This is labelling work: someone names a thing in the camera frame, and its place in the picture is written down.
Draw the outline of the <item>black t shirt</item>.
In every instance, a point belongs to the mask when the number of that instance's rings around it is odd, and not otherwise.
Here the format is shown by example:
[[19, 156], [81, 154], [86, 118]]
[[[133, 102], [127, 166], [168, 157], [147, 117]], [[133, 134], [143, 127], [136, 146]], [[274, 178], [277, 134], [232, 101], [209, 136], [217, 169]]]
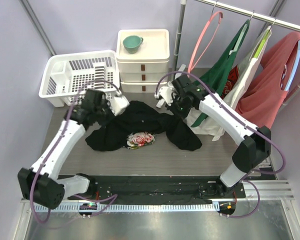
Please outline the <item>black t shirt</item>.
[[202, 147], [200, 139], [183, 120], [174, 115], [159, 113], [137, 100], [132, 100], [125, 111], [106, 126], [94, 130], [85, 142], [100, 152], [120, 148], [137, 149], [153, 144], [155, 135], [162, 133], [181, 150], [195, 151]]

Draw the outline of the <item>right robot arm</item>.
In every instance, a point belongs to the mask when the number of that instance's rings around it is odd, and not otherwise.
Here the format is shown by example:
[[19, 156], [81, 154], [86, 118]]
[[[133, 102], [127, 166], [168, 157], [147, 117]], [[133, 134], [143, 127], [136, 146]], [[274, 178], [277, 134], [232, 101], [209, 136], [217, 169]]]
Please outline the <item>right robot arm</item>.
[[171, 86], [158, 88], [156, 98], [164, 99], [175, 116], [185, 119], [191, 109], [212, 118], [237, 145], [232, 163], [217, 178], [216, 193], [223, 198], [233, 193], [236, 185], [271, 153], [271, 131], [258, 127], [240, 116], [202, 81], [192, 82], [182, 73]]

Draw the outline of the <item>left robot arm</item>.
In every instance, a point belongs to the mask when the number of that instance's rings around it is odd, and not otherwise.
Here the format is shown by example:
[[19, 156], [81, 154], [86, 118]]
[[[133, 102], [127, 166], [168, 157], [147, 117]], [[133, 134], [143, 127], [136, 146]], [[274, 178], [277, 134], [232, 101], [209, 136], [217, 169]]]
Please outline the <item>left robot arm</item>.
[[76, 143], [94, 123], [104, 126], [118, 116], [129, 102], [120, 91], [110, 100], [100, 90], [88, 89], [81, 105], [71, 106], [61, 126], [41, 157], [17, 174], [22, 196], [48, 209], [56, 209], [62, 200], [76, 194], [90, 200], [97, 192], [93, 177], [78, 173], [59, 179], [59, 173]]

